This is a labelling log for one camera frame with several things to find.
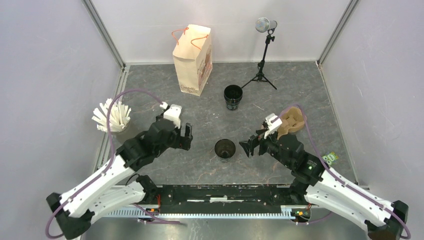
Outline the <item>single black coffee cup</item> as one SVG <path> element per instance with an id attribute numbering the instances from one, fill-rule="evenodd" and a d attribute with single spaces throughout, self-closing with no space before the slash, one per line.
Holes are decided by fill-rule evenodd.
<path id="1" fill-rule="evenodd" d="M 214 145 L 214 152 L 224 163 L 227 163 L 236 152 L 236 145 L 230 139 L 220 139 Z"/>

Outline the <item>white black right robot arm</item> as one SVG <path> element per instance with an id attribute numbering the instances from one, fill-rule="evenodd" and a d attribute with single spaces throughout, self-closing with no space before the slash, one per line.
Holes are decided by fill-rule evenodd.
<path id="1" fill-rule="evenodd" d="M 405 236 L 409 207 L 396 200 L 390 202 L 364 190 L 339 174 L 326 162 L 308 153 L 295 135 L 265 136 L 258 130 L 239 144 L 247 156 L 269 154 L 291 171 L 294 180 L 289 199 L 299 205 L 312 204 L 325 208 L 360 227 L 371 240 L 409 240 Z"/>

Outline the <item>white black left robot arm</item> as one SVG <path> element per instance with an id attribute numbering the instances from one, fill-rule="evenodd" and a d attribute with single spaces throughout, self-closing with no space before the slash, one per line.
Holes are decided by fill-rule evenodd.
<path id="1" fill-rule="evenodd" d="M 192 125 L 186 123 L 185 132 L 181 134 L 181 128 L 173 121 L 158 118 L 148 130 L 127 139 L 105 165 L 79 185 L 61 194 L 48 195 L 46 202 L 52 216 L 47 223 L 56 220 L 62 231 L 57 237 L 73 240 L 109 212 L 141 201 L 153 203 L 157 190 L 137 182 L 110 194 L 105 192 L 151 164 L 169 148 L 188 151 L 193 140 L 192 129 Z"/>

